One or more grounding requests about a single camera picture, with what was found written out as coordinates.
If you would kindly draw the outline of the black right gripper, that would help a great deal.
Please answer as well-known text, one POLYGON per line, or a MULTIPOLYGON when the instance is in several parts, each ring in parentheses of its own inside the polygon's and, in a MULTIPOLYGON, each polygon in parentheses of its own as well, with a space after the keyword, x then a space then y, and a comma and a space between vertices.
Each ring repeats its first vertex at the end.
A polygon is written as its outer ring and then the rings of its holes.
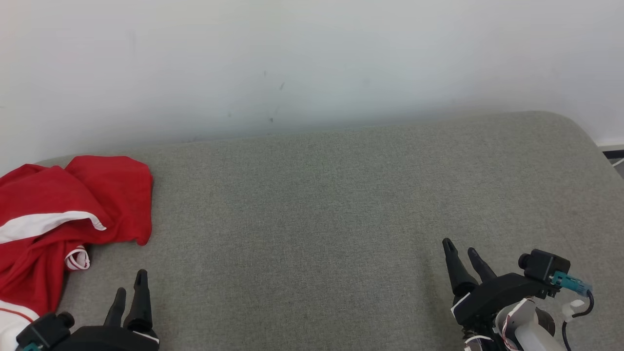
POLYGON ((495 319, 503 308, 523 298, 547 296, 547 282, 507 273, 497 277, 475 248, 468 248, 468 257, 483 284, 478 284, 462 263, 450 238, 443 239, 443 249, 452 292, 455 296, 451 313, 461 325, 464 338, 491 338, 495 319))

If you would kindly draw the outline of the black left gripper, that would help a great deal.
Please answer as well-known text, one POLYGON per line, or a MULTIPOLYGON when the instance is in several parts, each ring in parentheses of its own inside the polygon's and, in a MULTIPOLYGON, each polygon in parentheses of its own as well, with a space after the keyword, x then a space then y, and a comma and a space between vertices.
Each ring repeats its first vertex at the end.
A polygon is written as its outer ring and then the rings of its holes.
POLYGON ((145 269, 136 273, 131 309, 123 322, 126 289, 117 289, 104 326, 84 326, 56 345, 54 351, 157 351, 154 335, 149 278, 145 269))

